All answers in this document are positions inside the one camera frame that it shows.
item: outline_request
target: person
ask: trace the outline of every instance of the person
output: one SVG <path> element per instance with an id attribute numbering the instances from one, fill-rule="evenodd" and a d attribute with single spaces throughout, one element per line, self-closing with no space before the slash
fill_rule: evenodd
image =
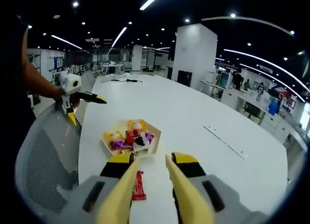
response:
<path id="1" fill-rule="evenodd" d="M 264 83 L 261 82 L 261 84 L 257 87 L 257 92 L 259 95 L 262 95 L 264 93 Z"/>
<path id="2" fill-rule="evenodd" d="M 7 14 L 2 31 L 1 78 L 5 86 L 2 88 L 1 106 L 4 108 L 2 123 L 5 127 L 3 127 L 4 132 L 1 139 L 3 158 L 1 159 L 1 178 L 2 184 L 4 184 L 3 190 L 11 204 L 7 203 L 8 209 L 14 206 L 17 213 L 21 211 L 25 217 L 31 220 L 33 216 L 29 210 L 27 211 L 27 208 L 25 209 L 25 204 L 20 199 L 15 187 L 16 157 L 28 130 L 35 121 L 27 91 L 31 90 L 55 100 L 61 98 L 65 92 L 44 79 L 29 62 L 27 54 L 28 25 L 23 22 L 21 17 Z M 78 105 L 78 101 L 79 99 L 75 96 L 71 99 L 74 107 Z"/>
<path id="3" fill-rule="evenodd" d="M 248 89 L 251 89 L 250 80 L 247 79 L 247 81 L 244 83 L 244 90 L 247 91 Z"/>

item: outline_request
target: white table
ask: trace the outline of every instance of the white table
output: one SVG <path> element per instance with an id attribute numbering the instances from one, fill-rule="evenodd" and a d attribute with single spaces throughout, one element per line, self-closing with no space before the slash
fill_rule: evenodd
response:
<path id="1" fill-rule="evenodd" d="M 251 211 L 270 214 L 285 196 L 285 148 L 246 117 L 207 95 L 159 76 L 139 75 L 143 83 L 97 80 L 93 93 L 106 105 L 87 106 L 79 146 L 79 183 L 99 175 L 109 154 L 102 132 L 119 119 L 144 119 L 162 131 L 154 157 L 142 158 L 140 170 L 146 201 L 132 203 L 130 223 L 178 223 L 165 154 L 178 151 L 197 158 L 207 174 L 215 174 L 239 193 Z M 245 160 L 203 128 L 211 127 Z"/>

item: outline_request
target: wrapped candy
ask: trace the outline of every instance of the wrapped candy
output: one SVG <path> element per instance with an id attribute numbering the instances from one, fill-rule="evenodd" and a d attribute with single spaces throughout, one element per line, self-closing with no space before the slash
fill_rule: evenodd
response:
<path id="1" fill-rule="evenodd" d="M 126 131 L 126 144 L 132 145 L 135 142 L 135 136 L 133 131 Z"/>
<path id="2" fill-rule="evenodd" d="M 152 139 L 155 137 L 154 134 L 151 133 L 145 133 L 145 138 L 151 143 Z"/>
<path id="3" fill-rule="evenodd" d="M 130 145 L 127 145 L 123 140 L 111 142 L 111 149 L 117 150 L 117 149 L 127 149 L 132 148 Z"/>
<path id="4" fill-rule="evenodd" d="M 115 142 L 117 140 L 125 140 L 125 137 L 122 135 L 122 133 L 120 131 L 116 131 L 115 133 L 112 133 L 112 134 L 104 132 L 103 137 L 108 142 Z"/>
<path id="5" fill-rule="evenodd" d="M 140 130 L 145 132 L 146 130 L 146 123 L 143 120 L 140 120 L 139 122 L 134 122 L 133 120 L 130 120 L 128 123 L 128 130 Z"/>

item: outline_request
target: floor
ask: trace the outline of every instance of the floor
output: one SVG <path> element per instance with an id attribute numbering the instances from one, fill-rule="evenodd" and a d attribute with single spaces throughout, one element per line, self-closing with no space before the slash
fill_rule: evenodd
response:
<path id="1" fill-rule="evenodd" d="M 153 73 L 150 73 L 150 72 L 131 72 L 131 74 L 133 74 L 133 75 L 159 75 L 162 77 L 167 77 L 168 70 L 155 71 Z M 91 87 L 87 77 L 82 75 L 81 81 L 82 81 L 81 91 L 89 91 L 89 92 L 92 91 L 92 87 Z M 55 103 L 55 101 L 51 98 L 40 97 L 40 99 L 41 99 L 41 102 L 39 104 L 37 104 L 33 110 L 36 117 L 38 117 L 46 108 L 50 107 L 52 104 Z M 78 108 L 76 108 L 74 111 L 74 114 L 75 114 L 76 118 L 78 119 L 78 121 L 81 125 L 83 125 L 83 120 L 84 120 L 84 115 L 85 115 L 85 110 L 86 110 L 87 104 L 88 104 L 87 102 L 85 102 L 84 100 L 81 100 Z"/>

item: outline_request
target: ceiling light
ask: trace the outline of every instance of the ceiling light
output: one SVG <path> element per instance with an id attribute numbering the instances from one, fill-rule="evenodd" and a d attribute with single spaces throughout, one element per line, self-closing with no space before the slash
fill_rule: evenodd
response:
<path id="1" fill-rule="evenodd" d="M 308 92 L 310 92 L 310 89 L 305 85 L 303 84 L 296 76 L 294 76 L 293 74 L 291 74 L 290 72 L 286 71 L 285 69 L 281 68 L 280 66 L 277 66 L 276 64 L 272 63 L 272 62 L 269 62 L 267 60 L 264 60 L 262 58 L 259 58 L 257 56 L 253 56 L 253 55 L 250 55 L 250 54 L 247 54 L 247 53 L 243 53 L 243 52 L 239 52 L 239 51 L 233 51 L 233 50 L 228 50 L 228 49 L 224 49 L 224 51 L 230 51 L 230 52 L 234 52 L 234 53 L 238 53 L 238 54 L 241 54 L 241 55 L 245 55 L 245 56 L 250 56 L 250 57 L 253 57 L 255 59 L 258 59 L 258 60 L 261 60 L 265 63 L 269 63 L 270 65 L 282 70 L 283 72 L 285 72 L 286 74 L 288 74 L 289 76 L 291 76 L 293 79 L 295 79 L 302 87 L 304 87 Z"/>
<path id="2" fill-rule="evenodd" d="M 55 36 L 55 35 L 51 35 L 51 36 L 52 36 L 53 38 L 55 38 L 55 39 L 59 39 L 59 40 L 65 42 L 65 43 L 68 43 L 68 44 L 70 44 L 70 45 L 72 45 L 72 46 L 75 46 L 75 47 L 77 47 L 78 49 L 82 49 L 81 47 L 79 47 L 79 46 L 77 46 L 77 45 L 74 45 L 74 44 L 68 42 L 68 41 L 65 40 L 65 39 L 59 38 L 59 37 L 57 37 L 57 36 Z"/>
<path id="3" fill-rule="evenodd" d="M 122 31 L 121 31 L 121 32 L 119 33 L 119 35 L 116 37 L 116 39 L 115 39 L 114 43 L 112 44 L 112 47 L 111 47 L 111 48 L 114 47 L 114 45 L 116 44 L 116 42 L 119 40 L 119 38 L 121 37 L 121 35 L 122 35 L 126 30 L 127 30 L 127 27 L 124 27 L 124 28 L 122 29 Z"/>
<path id="4" fill-rule="evenodd" d="M 78 7 L 78 2 L 77 1 L 75 1 L 75 2 L 73 2 L 73 7 Z"/>
<path id="5" fill-rule="evenodd" d="M 155 0 L 147 0 L 141 7 L 140 10 L 145 10 L 150 4 L 152 4 Z"/>
<path id="6" fill-rule="evenodd" d="M 260 71 L 260 70 L 258 70 L 258 69 L 252 68 L 252 67 L 247 66 L 247 65 L 244 65 L 244 64 L 240 64 L 240 65 L 245 66 L 245 67 L 248 67 L 248 68 L 251 68 L 251 69 L 253 69 L 253 70 L 257 71 L 257 72 L 260 72 L 260 73 L 262 73 L 262 74 L 264 74 L 264 75 L 266 75 L 266 76 L 268 76 L 268 77 L 270 77 L 270 78 L 272 78 L 272 79 L 278 81 L 279 83 L 281 83 L 281 84 L 284 85 L 285 87 L 288 87 L 288 88 L 289 88 L 297 97 L 299 97 L 303 102 L 306 102 L 297 92 L 295 92 L 292 88 L 290 88 L 288 85 L 286 85 L 286 84 L 283 83 L 282 81 L 280 81 L 280 80 L 274 78 L 273 76 L 271 76 L 271 75 L 269 75 L 269 74 L 267 74 L 267 73 L 264 73 L 264 72 L 262 72 L 262 71 Z"/>

